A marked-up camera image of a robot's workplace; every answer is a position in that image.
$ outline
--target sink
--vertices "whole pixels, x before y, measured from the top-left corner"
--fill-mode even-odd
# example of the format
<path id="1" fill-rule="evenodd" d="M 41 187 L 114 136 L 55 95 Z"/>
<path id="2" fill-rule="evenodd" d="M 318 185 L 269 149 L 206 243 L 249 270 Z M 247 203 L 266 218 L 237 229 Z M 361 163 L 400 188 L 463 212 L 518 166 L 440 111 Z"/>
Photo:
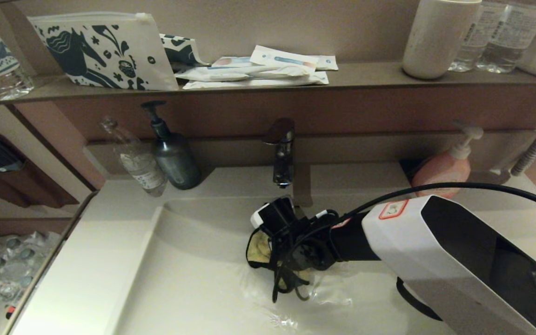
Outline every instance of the sink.
<path id="1" fill-rule="evenodd" d="M 327 206 L 343 214 L 372 198 L 315 196 L 303 210 L 313 216 Z M 273 272 L 249 267 L 245 248 L 249 217 L 273 199 L 180 199 L 159 208 L 114 333 L 453 334 L 400 297 L 396 275 L 381 261 L 315 271 L 301 290 L 308 301 L 290 293 L 272 303 Z"/>

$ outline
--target wooden shelf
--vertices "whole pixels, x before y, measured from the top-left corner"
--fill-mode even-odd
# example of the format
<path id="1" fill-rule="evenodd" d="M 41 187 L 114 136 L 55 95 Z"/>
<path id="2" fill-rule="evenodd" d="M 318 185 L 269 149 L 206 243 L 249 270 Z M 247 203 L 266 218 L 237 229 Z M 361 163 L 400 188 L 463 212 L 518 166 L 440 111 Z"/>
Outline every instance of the wooden shelf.
<path id="1" fill-rule="evenodd" d="M 304 87 L 245 87 L 196 89 L 178 91 L 136 91 L 130 89 L 110 89 L 75 85 L 66 76 L 43 76 L 34 78 L 35 89 L 23 97 L 0 101 L 0 104 L 21 104 L 23 102 L 52 101 L 76 98 L 110 98 L 135 96 L 160 96 L 175 94 L 216 94 L 242 91 L 282 91 L 299 89 L 362 89 L 393 87 L 455 87 L 463 85 L 536 85 L 536 76 L 515 70 L 510 74 L 490 74 L 472 71 L 458 74 L 448 72 L 436 80 L 412 78 L 401 70 L 400 62 L 349 63 L 339 64 L 340 70 L 328 72 L 329 85 Z"/>

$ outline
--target faucet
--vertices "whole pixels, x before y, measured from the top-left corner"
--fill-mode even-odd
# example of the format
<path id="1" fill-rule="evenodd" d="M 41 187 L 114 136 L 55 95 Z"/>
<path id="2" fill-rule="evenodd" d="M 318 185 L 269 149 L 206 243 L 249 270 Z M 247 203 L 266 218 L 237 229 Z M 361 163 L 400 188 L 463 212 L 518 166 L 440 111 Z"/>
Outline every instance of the faucet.
<path id="1" fill-rule="evenodd" d="M 262 142 L 276 146 L 272 180 L 280 188 L 293 184 L 293 140 L 295 122 L 287 118 L 276 120 L 262 139 Z"/>

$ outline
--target wire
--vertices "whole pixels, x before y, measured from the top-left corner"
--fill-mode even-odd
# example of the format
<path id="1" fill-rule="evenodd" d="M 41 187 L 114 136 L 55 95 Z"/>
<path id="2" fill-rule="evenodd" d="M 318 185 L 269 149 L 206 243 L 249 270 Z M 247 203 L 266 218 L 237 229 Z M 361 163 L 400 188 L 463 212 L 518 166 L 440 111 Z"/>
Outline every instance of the wire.
<path id="1" fill-rule="evenodd" d="M 293 252 L 295 251 L 295 249 L 298 248 L 303 242 L 305 242 L 306 239 L 312 237 L 313 235 L 315 235 L 315 234 L 317 234 L 317 233 L 319 233 L 319 232 L 321 232 L 321 231 L 323 231 L 323 230 L 325 230 L 327 228 L 330 229 L 334 225 L 336 225 L 336 224 L 338 224 L 340 222 L 344 222 L 345 220 L 353 217 L 354 215 L 358 214 L 359 212 L 361 212 L 361 211 L 363 211 L 363 210 L 365 210 L 367 208 L 370 208 L 372 206 L 375 206 L 375 205 L 377 205 L 377 204 L 379 204 L 379 203 L 381 203 L 383 201 L 392 199 L 394 197 L 398 197 L 400 195 L 410 194 L 410 193 L 414 193 L 414 192 L 418 192 L 418 191 L 425 191 L 426 189 L 434 189 L 434 188 L 489 189 L 491 191 L 499 191 L 499 192 L 509 193 L 509 194 L 513 194 L 513 195 L 518 195 L 519 197 L 523 197 L 525 199 L 528 199 L 528 200 L 536 202 L 536 194 L 533 194 L 533 193 L 530 193 L 530 192 L 527 192 L 527 191 L 523 191 L 522 189 L 509 187 L 509 186 L 485 184 L 485 183 L 482 183 L 482 182 L 439 182 L 439 183 L 436 183 L 436 184 L 421 185 L 421 186 L 416 186 L 416 187 L 411 187 L 411 188 L 405 188 L 405 189 L 401 189 L 400 191 L 396 191 L 396 192 L 392 192 L 392 193 L 382 195 L 381 197 L 378 197 L 376 199 L 368 201 L 367 203 L 364 203 L 361 206 L 355 208 L 351 212 L 346 213 L 345 215 L 341 216 L 340 219 L 338 219 L 337 221 L 335 221 L 331 225 L 325 225 L 325 226 L 322 226 L 322 227 L 318 227 L 317 229 L 315 229 L 313 231 L 310 231 L 310 233 L 308 233 L 307 235 L 305 235 L 302 238 L 300 238 L 293 245 L 293 247 L 289 250 L 289 252 L 287 252 L 285 257 L 283 258 L 282 264 L 280 265 L 280 267 L 278 267 L 278 269 L 276 271 L 275 284 L 274 284 L 274 286 L 272 288 L 272 302 L 276 302 L 276 299 L 278 297 L 278 283 L 281 280 L 281 269 L 283 267 L 285 267 L 285 265 L 287 263 L 290 262 L 291 256 L 292 256 Z"/>

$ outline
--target countertop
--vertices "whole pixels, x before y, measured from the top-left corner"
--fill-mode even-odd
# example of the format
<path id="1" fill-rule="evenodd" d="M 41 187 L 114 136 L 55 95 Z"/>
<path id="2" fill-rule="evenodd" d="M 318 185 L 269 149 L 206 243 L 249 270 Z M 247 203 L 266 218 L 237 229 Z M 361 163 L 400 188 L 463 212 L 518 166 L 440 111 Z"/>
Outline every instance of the countertop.
<path id="1" fill-rule="evenodd" d="M 290 192 L 275 187 L 271 178 L 271 167 L 219 168 L 194 189 L 177 191 L 168 185 L 160 198 L 146 195 L 135 181 L 108 181 L 12 334 L 112 334 L 153 233 L 158 207 L 176 199 L 279 197 Z M 311 166 L 311 180 L 313 196 L 357 195 L 359 203 L 409 186 L 396 163 Z M 506 185 L 536 193 L 526 176 Z M 536 259 L 536 204 L 474 189 L 460 191 L 454 200 Z"/>

